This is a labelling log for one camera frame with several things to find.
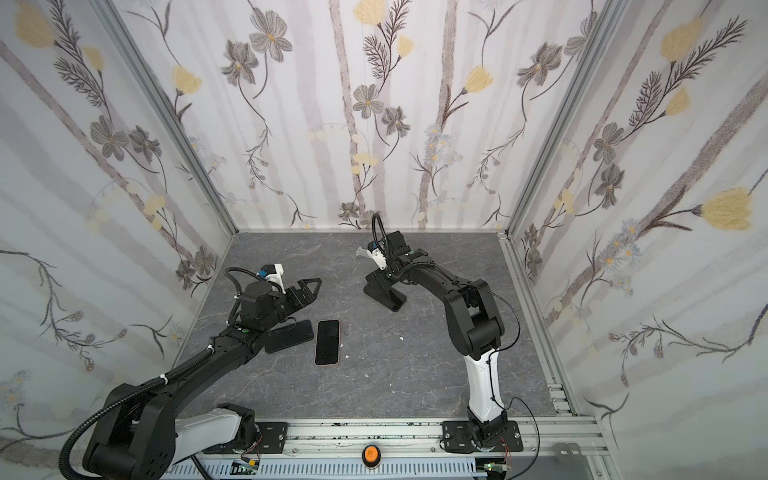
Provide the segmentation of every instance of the smartphone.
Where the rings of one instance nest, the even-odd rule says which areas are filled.
[[[270,330],[269,336],[264,341],[264,351],[274,353],[300,343],[309,342],[315,338],[312,330],[312,322],[302,320],[279,329]]]
[[[339,362],[339,320],[323,320],[317,323],[315,365],[336,365]]]

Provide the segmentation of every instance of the wall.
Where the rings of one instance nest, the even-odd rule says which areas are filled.
[[[765,2],[630,2],[515,231],[626,480],[768,468],[766,27]]]
[[[0,476],[42,478],[112,388],[170,368],[229,235],[86,2],[0,26]]]
[[[506,227],[603,4],[115,3],[240,228],[451,230]]]

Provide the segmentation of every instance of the gray marble tabletop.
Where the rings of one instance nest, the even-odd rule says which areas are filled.
[[[411,248],[422,248],[453,273],[482,278],[515,309],[515,295],[501,246],[494,233],[405,233]],[[469,387],[464,359],[445,326],[442,301],[420,286],[399,284],[408,296],[397,313],[362,292],[365,275],[376,265],[355,255],[371,240],[365,233],[239,233],[222,267],[257,270],[282,263],[286,286],[320,277],[318,299],[300,310],[298,320],[341,321],[340,361],[315,366],[314,342],[259,353],[198,396],[182,417],[199,415],[222,402],[252,408],[257,418],[393,418],[466,416]],[[247,276],[241,283],[247,284]],[[181,359],[203,349],[225,326],[234,288],[219,275],[186,341]],[[498,302],[506,326],[502,344],[517,334],[509,308]],[[538,357],[522,323],[515,347],[499,354],[502,398],[520,396],[535,415],[554,415]],[[527,415],[515,402],[510,415]]]

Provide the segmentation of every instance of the orange button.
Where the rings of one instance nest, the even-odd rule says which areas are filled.
[[[376,459],[379,457],[379,451],[376,450],[376,447],[370,446],[366,449],[366,460],[368,462],[375,462]]]

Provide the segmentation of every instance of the black mounting plate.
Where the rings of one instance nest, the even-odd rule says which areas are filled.
[[[512,420],[507,422],[507,428],[503,435],[510,452],[522,452],[523,441],[520,436],[518,423]],[[473,453],[475,443],[469,433],[469,422],[446,421],[442,423],[442,446],[448,453]],[[503,452],[504,442],[499,441],[491,452]]]
[[[286,444],[286,432],[288,431],[286,422],[256,422],[256,427],[261,432],[261,441],[258,447],[260,454],[283,453],[283,447]]]

